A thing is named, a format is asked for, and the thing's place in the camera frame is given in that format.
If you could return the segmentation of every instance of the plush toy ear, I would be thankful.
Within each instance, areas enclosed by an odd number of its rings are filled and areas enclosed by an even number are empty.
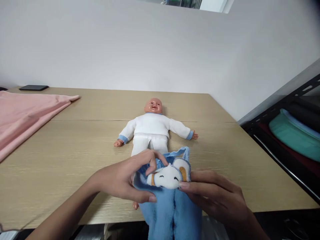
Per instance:
[[[182,175],[182,180],[184,182],[187,182],[187,171],[184,167],[179,167],[179,171],[181,172]]]
[[[176,158],[172,164],[174,167],[179,169],[184,182],[190,182],[190,163],[183,158]]]
[[[158,172],[160,172],[163,168],[159,168],[157,170],[155,170],[153,173],[150,173],[147,177],[147,184],[151,185],[151,186],[155,186],[154,184],[154,175]]]

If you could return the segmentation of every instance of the red fabric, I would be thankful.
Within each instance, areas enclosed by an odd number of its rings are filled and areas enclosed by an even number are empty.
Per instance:
[[[311,172],[313,172],[318,178],[320,178],[320,163],[307,158],[300,153],[292,150],[291,148],[287,147],[283,144],[280,140],[278,140],[270,131],[269,126],[266,124],[259,123],[259,126],[262,130],[268,133],[274,140],[277,141],[285,150],[287,150],[293,157],[295,157],[299,162],[301,162],[306,168],[308,168]]]

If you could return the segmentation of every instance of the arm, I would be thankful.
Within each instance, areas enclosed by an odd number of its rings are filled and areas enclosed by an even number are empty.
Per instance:
[[[122,144],[126,144],[133,138],[134,130],[136,128],[136,118],[129,121],[126,127],[121,131],[117,141],[114,143],[115,147],[120,147]]]
[[[247,207],[239,186],[212,170],[192,171],[191,180],[181,182],[180,190],[209,216],[233,228],[239,239],[269,239]]]
[[[100,192],[136,202],[156,202],[151,192],[139,191],[132,186],[133,174],[149,163],[146,176],[157,168],[158,158],[167,166],[165,157],[154,150],[145,150],[127,160],[102,168],[94,173],[71,197],[42,222],[27,240],[68,239],[92,200]]]
[[[195,131],[191,131],[190,128],[183,125],[182,122],[169,119],[169,130],[177,134],[179,137],[182,137],[187,140],[198,139],[198,134]]]

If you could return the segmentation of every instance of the hand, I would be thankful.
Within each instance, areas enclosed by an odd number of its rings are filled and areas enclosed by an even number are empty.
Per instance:
[[[114,197],[139,203],[156,202],[157,199],[153,193],[140,191],[132,186],[134,173],[143,165],[150,164],[146,176],[157,169],[156,158],[160,159],[163,165],[169,165],[166,158],[158,151],[147,149],[122,162],[98,170],[88,181],[96,192],[105,192]]]
[[[192,135],[192,138],[191,139],[198,139],[198,134],[196,133],[195,130],[193,130],[193,135]]]
[[[247,221],[249,210],[240,187],[212,170],[192,171],[181,191],[209,216],[231,227]]]
[[[123,141],[121,139],[118,139],[117,141],[115,141],[114,146],[115,147],[121,147],[123,145]]]

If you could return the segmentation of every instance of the blue fleece blanket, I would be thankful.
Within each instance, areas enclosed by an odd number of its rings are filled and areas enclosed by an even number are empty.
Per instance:
[[[189,161],[189,148],[182,147],[177,152],[165,153],[168,163],[183,154]],[[146,223],[149,225],[149,240],[197,240],[201,238],[202,210],[189,197],[178,189],[150,186],[146,183],[145,172],[148,165],[142,166],[134,176],[134,186],[139,190],[150,191],[157,197],[157,203],[139,204]],[[157,169],[164,165],[157,159]]]

